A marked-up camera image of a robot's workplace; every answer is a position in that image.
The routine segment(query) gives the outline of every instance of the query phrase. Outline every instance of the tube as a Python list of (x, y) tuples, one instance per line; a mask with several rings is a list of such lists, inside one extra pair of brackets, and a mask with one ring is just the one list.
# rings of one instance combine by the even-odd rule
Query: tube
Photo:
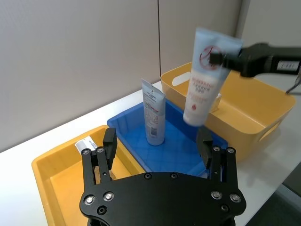
[(210, 53), (239, 54), (242, 40), (197, 28), (194, 41), (191, 76), (183, 114), (191, 126), (205, 123), (211, 105), (217, 97), (230, 70), (209, 64)]
[(75, 143), (75, 146), (79, 153), (81, 153), (82, 150), (85, 148), (89, 148), (91, 151), (94, 151), (97, 148), (97, 145), (93, 141), (93, 139), (90, 136), (85, 137), (84, 139), (79, 140)]
[(142, 79), (146, 139), (160, 145), (165, 138), (165, 94)]

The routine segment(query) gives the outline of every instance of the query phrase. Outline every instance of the yellow plastic bin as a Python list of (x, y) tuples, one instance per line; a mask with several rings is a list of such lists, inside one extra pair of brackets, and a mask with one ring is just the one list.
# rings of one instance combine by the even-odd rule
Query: yellow plastic bin
[[(167, 99), (185, 107), (189, 81), (173, 86), (173, 79), (190, 72), (191, 63), (161, 76)], [(296, 100), (257, 79), (231, 72), (222, 89), (218, 110), (209, 113), (205, 125), (236, 148), (237, 161), (245, 159), (262, 139), (274, 131), (293, 108)]]
[[(74, 144), (87, 137), (98, 146), (108, 126), (88, 131), (54, 149), (32, 162), (44, 212), (49, 226), (84, 226), (87, 218), (79, 210), (84, 192), (81, 156)], [(143, 173), (144, 170), (118, 140), (116, 157), (111, 170), (113, 179)]]

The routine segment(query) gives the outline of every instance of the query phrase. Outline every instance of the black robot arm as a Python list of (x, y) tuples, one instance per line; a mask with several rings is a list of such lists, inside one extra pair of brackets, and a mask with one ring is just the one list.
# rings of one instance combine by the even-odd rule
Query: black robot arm
[(254, 77), (261, 73), (298, 75), (301, 66), (300, 47), (271, 47), (257, 43), (242, 48), (240, 53), (211, 53), (209, 62), (240, 72), (243, 77)]

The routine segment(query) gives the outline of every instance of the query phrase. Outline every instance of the table surface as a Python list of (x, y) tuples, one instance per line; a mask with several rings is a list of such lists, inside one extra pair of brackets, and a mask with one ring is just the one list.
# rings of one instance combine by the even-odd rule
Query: table surface
[[(279, 75), (258, 77), (282, 90), (294, 82), (294, 78)], [(162, 89), (160, 82), (155, 86)], [(46, 226), (31, 166), (33, 159), (90, 129), (106, 125), (109, 118), (142, 100), (140, 90), (0, 153), (0, 225)], [(247, 208), (235, 218), (237, 226), (252, 218), (301, 161), (300, 112), (301, 105), (297, 103), (280, 127), (263, 141), (260, 150), (238, 163), (238, 185)]]

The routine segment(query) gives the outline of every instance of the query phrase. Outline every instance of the blue plastic bin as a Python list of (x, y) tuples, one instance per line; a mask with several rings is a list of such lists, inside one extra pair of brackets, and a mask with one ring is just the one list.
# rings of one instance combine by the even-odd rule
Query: blue plastic bin
[[(196, 137), (198, 128), (187, 125), (183, 111), (166, 100), (166, 130), (163, 144), (150, 145), (146, 140), (143, 103), (108, 120), (117, 137), (146, 172), (179, 172), (202, 176), (206, 169), (199, 155)], [(215, 145), (222, 148), (227, 142), (212, 132)]]

